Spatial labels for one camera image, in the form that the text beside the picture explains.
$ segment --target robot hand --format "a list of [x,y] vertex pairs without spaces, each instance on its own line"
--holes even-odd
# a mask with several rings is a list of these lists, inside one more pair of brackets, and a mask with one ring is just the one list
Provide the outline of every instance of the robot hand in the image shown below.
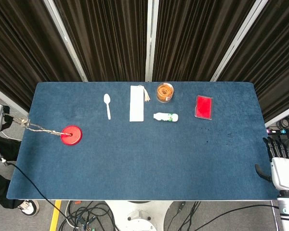
[[272,176],[264,175],[258,165],[255,168],[261,178],[273,182],[279,190],[277,200],[280,217],[284,231],[289,231],[289,148],[270,137],[263,138],[263,141],[268,150]]

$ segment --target person's leg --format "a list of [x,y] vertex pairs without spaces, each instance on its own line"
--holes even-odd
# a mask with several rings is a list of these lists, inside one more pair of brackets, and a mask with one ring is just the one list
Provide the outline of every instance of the person's leg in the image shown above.
[[[0,137],[0,153],[7,161],[16,161],[20,142]],[[19,208],[27,216],[34,216],[39,212],[39,204],[34,200],[10,200],[6,194],[10,181],[0,175],[0,204],[4,208]]]
[[16,161],[20,142],[0,137],[0,153],[7,161]]
[[9,200],[6,198],[6,193],[9,188],[10,181],[5,179],[3,176],[0,175],[0,205],[4,208],[17,208],[20,206],[24,201],[20,200]]

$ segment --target yellow tape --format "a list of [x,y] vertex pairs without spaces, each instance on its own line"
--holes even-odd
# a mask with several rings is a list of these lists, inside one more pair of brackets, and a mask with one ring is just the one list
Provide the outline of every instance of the yellow tape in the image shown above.
[[[61,206],[61,201],[56,201],[54,203],[54,205],[60,209],[60,206]],[[56,208],[53,208],[53,218],[52,218],[52,222],[50,224],[50,228],[49,228],[49,231],[56,231],[57,229],[57,223],[58,223],[58,218],[59,218],[59,211],[58,209]]]

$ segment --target white curtain pole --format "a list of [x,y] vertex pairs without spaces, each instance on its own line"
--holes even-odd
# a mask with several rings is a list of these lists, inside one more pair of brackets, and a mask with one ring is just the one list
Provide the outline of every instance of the white curtain pole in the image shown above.
[[159,0],[148,0],[145,81],[152,81]]
[[256,21],[258,16],[260,15],[261,11],[264,9],[265,5],[267,4],[268,0],[256,0],[254,5],[252,6],[250,12],[246,16],[245,20],[243,21],[240,29],[238,30],[236,36],[232,40],[228,50],[226,51],[223,59],[221,60],[220,64],[218,65],[217,69],[215,70],[212,78],[210,81],[217,81],[220,74],[222,73],[223,69],[229,62],[232,55],[235,53],[236,49],[239,47],[241,41],[250,30],[253,23]]
[[73,47],[72,41],[68,36],[68,33],[66,31],[66,27],[64,26],[64,23],[62,21],[62,18],[59,14],[59,11],[54,3],[53,0],[44,0],[44,4],[50,14],[50,16],[53,19],[54,24],[57,27],[57,30],[59,31],[59,34],[63,40],[63,43],[65,44],[67,51],[69,53],[69,55],[71,56],[73,63],[82,79],[83,82],[88,82],[88,78],[81,66],[81,63],[79,61],[79,58],[76,54],[76,51]]

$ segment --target white robot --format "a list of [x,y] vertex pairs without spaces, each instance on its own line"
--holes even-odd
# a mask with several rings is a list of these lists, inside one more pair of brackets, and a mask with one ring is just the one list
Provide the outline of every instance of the white robot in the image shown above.
[[255,165],[256,172],[261,178],[273,182],[279,190],[277,200],[280,218],[284,231],[289,231],[289,148],[270,137],[263,138],[263,141],[267,146],[272,176],[263,174],[259,165]]
[[[0,105],[0,131],[4,121],[4,109]],[[273,182],[280,191],[277,197],[279,212],[284,231],[289,231],[289,149],[283,144],[271,138],[264,138],[271,163],[271,174],[262,173],[259,165],[255,165],[258,175]],[[7,165],[6,160],[0,154],[2,163]],[[120,230],[125,231],[163,231],[164,218],[169,206],[173,201],[106,201],[112,209],[116,224]]]

